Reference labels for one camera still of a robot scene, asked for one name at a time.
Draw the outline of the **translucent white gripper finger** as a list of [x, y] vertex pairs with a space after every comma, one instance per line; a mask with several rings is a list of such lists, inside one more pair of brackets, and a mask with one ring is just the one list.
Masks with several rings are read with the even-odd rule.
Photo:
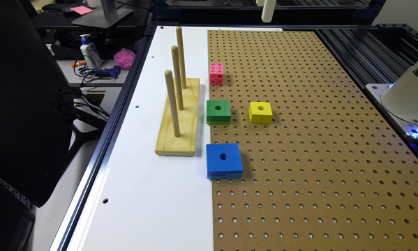
[[270, 23], [274, 15], [276, 0], [260, 0], [260, 5], [262, 6], [262, 21]]

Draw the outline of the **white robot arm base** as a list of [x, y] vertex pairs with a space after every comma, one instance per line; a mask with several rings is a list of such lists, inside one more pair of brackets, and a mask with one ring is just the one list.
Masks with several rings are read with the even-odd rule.
[[418, 126], [418, 61], [387, 89], [380, 101], [392, 115]]

